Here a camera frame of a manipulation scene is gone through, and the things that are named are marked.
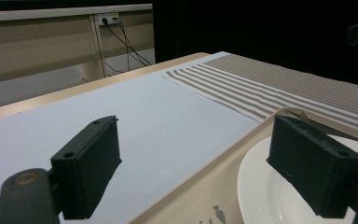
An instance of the white stripe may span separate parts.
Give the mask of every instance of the white stripe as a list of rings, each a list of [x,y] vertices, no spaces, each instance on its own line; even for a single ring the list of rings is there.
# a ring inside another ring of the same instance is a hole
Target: white stripe
[[[205,76],[207,76],[207,77],[212,77],[211,74],[209,74],[209,73],[205,73],[205,72],[203,72],[203,71],[199,71],[199,72],[202,73],[202,74],[205,74]],[[276,96],[278,96],[279,94],[276,94],[276,93],[270,92],[270,91],[268,92],[269,94],[265,94],[264,92],[262,92],[262,91],[265,91],[265,89],[259,88],[259,87],[257,87],[257,86],[253,86],[253,85],[251,85],[251,84],[249,84],[249,83],[246,83],[246,82],[243,82],[243,81],[241,81],[241,80],[240,80],[240,81],[237,80],[237,82],[240,82],[242,85],[237,84],[237,83],[234,83],[234,82],[230,82],[229,80],[226,80],[225,78],[221,78],[221,74],[216,74],[216,76],[214,76],[214,78],[219,79],[219,80],[221,80],[222,82],[229,83],[230,85],[239,87],[240,89],[244,89],[244,87],[252,87],[252,88],[257,89],[257,90],[259,90],[259,91],[254,91],[254,90],[251,90],[251,89],[246,89],[246,90],[252,92],[253,94],[258,94],[258,95],[265,96],[266,98],[269,98],[269,99],[272,98],[272,100],[277,101],[277,102],[280,102],[280,103],[282,103],[283,105],[286,105],[286,104],[287,104],[285,101],[283,101],[283,100],[281,100],[281,99],[279,99],[279,98],[276,98]],[[257,95],[254,95],[254,98],[258,98],[258,99],[260,99],[261,101],[266,102],[265,99],[259,98],[259,96],[257,96]],[[277,106],[277,107],[282,107],[282,105],[278,105],[278,104],[276,104],[276,103],[274,103],[274,102],[272,102],[272,101],[268,101],[268,102],[269,102],[271,105],[275,105],[275,106]]]
[[[336,110],[336,111],[338,111],[338,112],[340,112],[340,113],[347,114],[347,115],[349,115],[349,116],[353,116],[353,117],[358,118],[358,114],[354,114],[354,113],[352,113],[352,112],[349,112],[349,111],[346,111],[346,110],[342,110],[342,109],[340,109],[340,108],[336,108],[336,107],[331,106],[331,105],[325,105],[325,104],[322,104],[322,103],[320,103],[320,102],[310,100],[310,99],[308,99],[308,98],[304,98],[304,97],[301,97],[301,96],[298,96],[298,95],[294,95],[294,94],[292,94],[292,93],[290,93],[290,92],[282,91],[282,90],[279,90],[279,89],[270,87],[270,86],[268,86],[268,85],[265,85],[265,84],[262,84],[262,83],[259,83],[259,82],[255,82],[255,81],[253,81],[253,80],[251,80],[251,79],[248,79],[248,78],[245,78],[245,77],[239,77],[239,76],[233,75],[233,74],[231,74],[231,73],[228,73],[228,72],[226,72],[226,71],[223,71],[223,70],[220,70],[220,69],[211,67],[211,66],[208,66],[208,67],[213,68],[213,69],[215,69],[215,70],[218,70],[218,71],[220,71],[220,72],[222,72],[222,73],[224,73],[224,74],[231,75],[231,76],[235,76],[235,77],[238,77],[238,78],[240,78],[240,79],[242,79],[242,80],[246,80],[246,81],[248,81],[248,82],[255,83],[255,84],[258,84],[258,85],[260,85],[260,86],[263,86],[263,87],[265,87],[265,89],[263,89],[263,90],[265,90],[265,91],[267,91],[267,89],[271,89],[271,90],[275,90],[275,91],[278,91],[278,92],[282,92],[282,93],[285,93],[285,94],[288,94],[288,95],[291,95],[291,96],[295,96],[296,98],[299,98],[299,99],[301,99],[301,100],[303,100],[303,101],[305,101],[305,102],[310,102],[310,103],[313,103],[313,104],[316,104],[316,105],[320,105],[320,106],[323,106],[323,107],[326,107],[326,108],[329,108],[329,109],[332,109],[332,110]]]
[[[228,102],[226,102],[226,101],[223,101],[223,100],[220,100],[220,99],[218,99],[218,98],[215,98],[215,97],[213,97],[212,95],[209,95],[208,93],[206,93],[206,92],[204,92],[204,91],[200,91],[200,90],[198,90],[198,89],[196,89],[196,88],[194,88],[194,87],[192,87],[192,86],[188,86],[187,84],[185,84],[185,83],[182,82],[181,80],[173,79],[173,78],[170,77],[167,73],[163,74],[163,77],[166,78],[166,79],[168,79],[168,80],[171,81],[171,82],[174,82],[174,83],[178,84],[178,85],[186,86],[187,88],[189,88],[189,89],[191,89],[192,91],[198,93],[199,95],[202,95],[202,96],[204,96],[204,97],[210,98],[210,99],[212,99],[212,100],[214,100],[214,101],[216,101],[216,102],[219,102],[219,103],[221,103],[221,104],[223,104],[223,105],[229,105],[231,108],[234,108],[235,110],[239,111],[239,112],[242,113],[243,115],[245,115],[245,116],[247,116],[247,117],[249,117],[249,118],[251,118],[251,119],[254,119],[254,120],[256,120],[257,122],[262,122],[262,121],[264,121],[264,119],[258,117],[257,115],[255,115],[255,114],[253,114],[253,113],[247,112],[246,110],[243,110],[243,109],[241,109],[241,108],[239,108],[239,107],[237,107],[237,106],[235,106],[235,105],[232,105],[232,104],[230,104],[230,103],[228,103]]]
[[[194,77],[212,77],[210,74],[208,74],[208,73],[204,73],[204,72],[202,72],[202,71],[200,71],[200,73],[202,73],[202,74],[204,74],[204,76],[203,75],[200,75],[200,74],[197,74],[197,73],[193,73],[192,71],[190,71],[190,70],[186,70],[188,73],[191,73],[192,75],[194,75]],[[232,86],[237,86],[237,87],[239,87],[240,89],[243,89],[243,86],[241,86],[241,85],[238,85],[238,84],[236,84],[236,83],[230,83],[230,82],[227,82],[226,80],[224,80],[224,79],[222,79],[222,78],[220,78],[220,77],[215,77],[216,79],[219,79],[219,80],[221,80],[220,82],[219,81],[215,81],[215,80],[212,80],[212,79],[209,79],[212,83],[216,83],[216,84],[219,84],[219,85],[221,85],[221,86],[224,86],[224,87],[226,87],[226,88],[228,88],[228,89],[232,89],[233,90],[233,88],[231,87],[231,86],[229,86],[229,85],[227,85],[226,83],[228,83],[228,84],[230,84],[230,85],[232,85]],[[275,107],[280,107],[281,105],[278,105],[278,104],[275,104],[274,102],[271,102],[270,100],[268,100],[268,99],[263,99],[263,98],[261,98],[260,96],[258,96],[258,95],[264,95],[264,96],[267,96],[267,95],[265,95],[265,94],[263,94],[263,93],[261,93],[261,92],[258,92],[258,91],[250,91],[251,93],[249,93],[249,92],[245,92],[245,91],[243,91],[243,90],[238,90],[238,89],[236,89],[235,91],[238,91],[238,92],[240,92],[240,93],[242,93],[242,94],[244,94],[244,95],[246,95],[246,97],[254,97],[255,99],[257,99],[257,100],[259,100],[259,101],[261,101],[261,102],[264,102],[264,103],[268,103],[268,104],[270,104],[270,105],[272,105],[272,106],[275,106]]]
[[[203,89],[212,88],[212,86],[209,85],[208,82],[205,82],[205,81],[203,81],[203,80],[201,80],[201,79],[198,79],[198,78],[196,78],[196,77],[194,77],[194,76],[192,76],[192,75],[188,75],[188,74],[182,73],[181,71],[178,71],[178,70],[177,70],[176,72],[178,72],[178,73],[180,74],[180,77],[182,77],[182,78],[188,78],[188,77],[190,77],[190,78],[192,78],[192,79],[196,79],[198,82],[200,82],[200,83],[203,84],[203,85],[197,85],[197,86],[199,86],[199,87],[201,87],[201,88],[203,88]],[[226,90],[223,90],[223,89],[220,89],[220,88],[216,88],[216,89],[218,89],[218,90],[220,90],[220,91],[222,91],[222,92],[227,93],[228,96],[226,96],[226,95],[224,95],[224,94],[222,94],[222,93],[220,93],[220,92],[218,92],[218,91],[214,91],[214,90],[211,90],[211,89],[208,89],[208,90],[209,90],[209,91],[212,91],[212,92],[215,93],[215,94],[218,94],[219,96],[221,96],[221,97],[223,97],[223,98],[225,98],[225,99],[231,100],[231,101],[233,101],[233,102],[236,103],[236,104],[242,105],[242,106],[244,106],[244,107],[250,107],[250,105],[247,105],[247,104],[245,104],[245,103],[242,103],[241,101],[238,101],[238,100],[236,100],[236,99],[233,98],[233,97],[238,97],[238,98],[240,98],[240,99],[243,99],[242,96],[239,96],[238,94],[235,94],[235,93],[233,93],[233,92],[226,91]],[[276,109],[272,109],[272,108],[265,107],[265,106],[261,105],[260,103],[254,101],[254,100],[248,99],[248,98],[245,98],[245,99],[243,99],[243,100],[244,100],[245,102],[249,102],[249,103],[252,103],[252,104],[254,104],[254,105],[259,105],[259,107],[262,107],[262,108],[266,109],[267,111],[269,111],[269,113],[268,113],[268,112],[262,111],[262,110],[260,110],[260,109],[258,109],[258,108],[256,108],[256,107],[253,107],[253,106],[252,106],[252,108],[253,108],[255,111],[257,111],[258,113],[260,113],[260,114],[262,114],[262,115],[264,115],[264,116],[266,116],[266,117],[268,117],[269,115],[271,115],[271,114],[276,110]]]
[[[241,79],[242,79],[242,80],[248,80],[248,81],[251,82],[251,83],[261,85],[261,86],[265,87],[266,89],[275,90],[275,91],[277,91],[277,92],[281,92],[281,93],[290,95],[290,96],[292,96],[292,97],[295,96],[296,98],[299,98],[299,99],[304,100],[304,101],[306,101],[306,102],[312,102],[312,103],[315,103],[316,105],[324,105],[324,104],[320,104],[320,103],[318,103],[318,102],[309,100],[309,99],[307,99],[307,98],[294,95],[294,94],[292,94],[292,93],[290,93],[290,92],[282,91],[282,90],[279,90],[279,89],[276,89],[276,88],[273,88],[273,87],[264,85],[264,84],[262,84],[262,83],[258,83],[258,82],[249,80],[249,79],[244,78],[244,77],[242,77]],[[358,124],[358,120],[351,119],[351,118],[348,118],[348,117],[339,115],[339,114],[337,114],[337,113],[332,113],[331,111],[322,109],[322,108],[320,108],[320,107],[317,107],[317,106],[314,106],[314,105],[308,105],[307,103],[303,103],[303,102],[298,101],[298,100],[295,100],[295,99],[290,99],[290,98],[285,97],[285,96],[281,96],[281,97],[284,98],[284,99],[290,100],[290,101],[292,101],[292,102],[294,102],[294,103],[297,103],[297,104],[299,104],[299,105],[305,105],[305,106],[307,106],[307,107],[309,107],[309,108],[312,108],[312,109],[315,110],[315,111],[320,111],[320,112],[324,112],[324,113],[329,114],[329,115],[334,115],[334,116],[336,116],[336,117],[338,117],[338,118],[341,118],[341,119],[344,119],[344,120],[346,120],[346,121],[348,121],[348,122],[352,122],[352,123]],[[287,104],[288,106],[297,106],[297,107],[298,107],[298,105],[293,105],[293,104],[290,104],[290,103],[286,103],[286,104]],[[328,108],[331,108],[331,109],[336,109],[336,110],[339,111],[339,109],[337,109],[337,108],[335,108],[335,107],[332,107],[332,106],[329,106],[329,105],[324,105],[324,106],[325,106],[325,107],[328,107]]]

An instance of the screw hole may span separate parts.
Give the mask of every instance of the screw hole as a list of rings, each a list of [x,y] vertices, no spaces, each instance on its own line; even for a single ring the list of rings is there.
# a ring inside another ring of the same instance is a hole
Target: screw hole
[[[14,184],[17,186],[27,185],[37,179],[37,173],[26,173],[19,175],[14,179]]]
[[[66,158],[66,159],[69,159],[71,157],[73,157],[75,155],[75,153],[73,152],[68,152],[68,153],[65,153],[63,156]]]

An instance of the wall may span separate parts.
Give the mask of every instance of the wall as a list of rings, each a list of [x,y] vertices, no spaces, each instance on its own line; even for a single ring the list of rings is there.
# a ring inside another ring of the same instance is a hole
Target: wall
[[[119,18],[135,49],[154,47],[152,10],[119,12]],[[105,57],[126,53],[122,43],[99,28]],[[90,62],[100,58],[93,29],[89,15],[0,21],[0,81],[82,63],[95,71]]]

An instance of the cable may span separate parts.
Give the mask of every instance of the cable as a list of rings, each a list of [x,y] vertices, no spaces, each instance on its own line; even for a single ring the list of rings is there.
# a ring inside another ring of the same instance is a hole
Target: cable
[[[129,46],[127,44],[127,40],[128,38],[126,37],[126,34],[124,34],[124,40],[126,41],[126,51],[127,51],[127,66],[129,68],[129,71],[130,71],[130,56],[129,56]]]
[[[110,28],[109,28],[109,26],[108,25],[105,25],[106,26],[106,28],[109,30],[109,32],[110,33],[112,33],[112,35],[114,35],[121,43],[123,43],[124,45],[126,45],[126,43],[120,38],[120,37],[118,37]],[[132,54],[130,54],[130,56],[134,59],[134,60],[136,60],[136,61],[138,61],[139,63],[141,63],[141,64],[143,64],[144,66],[147,66],[147,64],[145,64],[144,62],[142,62],[142,61],[140,61],[139,59],[137,59],[137,58],[135,58]]]
[[[127,40],[128,40],[128,42],[129,42],[129,44],[130,44],[130,47],[133,49],[133,46],[132,46],[130,40],[127,38],[126,32],[125,32],[125,30],[124,30],[123,23],[121,22],[121,20],[120,20],[119,18],[116,18],[116,20],[118,21],[118,25],[120,26],[120,29],[121,29],[121,31],[123,32],[123,35],[124,35],[124,37],[125,37],[125,39],[126,39],[126,43],[127,43]],[[139,60],[141,60],[141,58],[142,58],[142,59],[144,59],[149,65],[151,65],[151,63],[148,62],[147,59],[145,59],[144,57],[142,57],[142,55],[138,54],[138,52],[136,52],[135,50],[134,50],[134,53],[138,56]]]
[[[116,69],[114,69],[113,67],[111,67],[108,63],[105,63],[110,69],[112,69],[113,71],[115,71],[115,72],[118,72],[118,73],[124,73],[124,72],[122,72],[122,71],[118,71],[118,70],[116,70]]]
[[[124,42],[120,37],[118,37],[118,36],[109,28],[109,26],[108,26],[108,24],[107,24],[107,19],[106,19],[106,18],[103,18],[103,23],[105,24],[105,26],[106,26],[106,28],[109,30],[109,32],[112,33],[112,35],[114,35],[122,44],[124,44],[124,45],[127,47],[127,49],[131,49],[132,52],[135,53],[135,55],[138,57],[138,59],[136,59],[134,56],[132,56],[132,54],[130,54],[130,56],[131,56],[133,59],[135,59],[135,60],[138,61],[139,63],[143,64],[144,66],[151,65],[152,63],[150,63],[147,59],[145,59],[144,57],[142,57],[142,55],[140,55],[140,54],[133,48],[133,46],[132,46],[130,40],[127,38],[127,35],[125,34],[124,26],[123,26],[123,24],[121,23],[120,19],[119,19],[119,18],[114,18],[114,19],[117,20],[117,24],[120,26],[120,29],[121,29],[121,31],[123,32],[123,35],[124,35],[124,37],[125,37],[126,42]]]

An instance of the floor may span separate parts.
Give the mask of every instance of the floor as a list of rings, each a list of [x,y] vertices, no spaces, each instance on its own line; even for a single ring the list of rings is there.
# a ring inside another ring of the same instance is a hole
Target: floor
[[[105,60],[107,75],[114,76],[129,71],[129,68],[134,70],[156,62],[154,49],[142,50],[138,54],[140,55],[139,58],[135,54],[107,58]],[[87,83],[87,81],[80,76],[78,65],[3,81],[0,82],[0,106],[84,83]]]

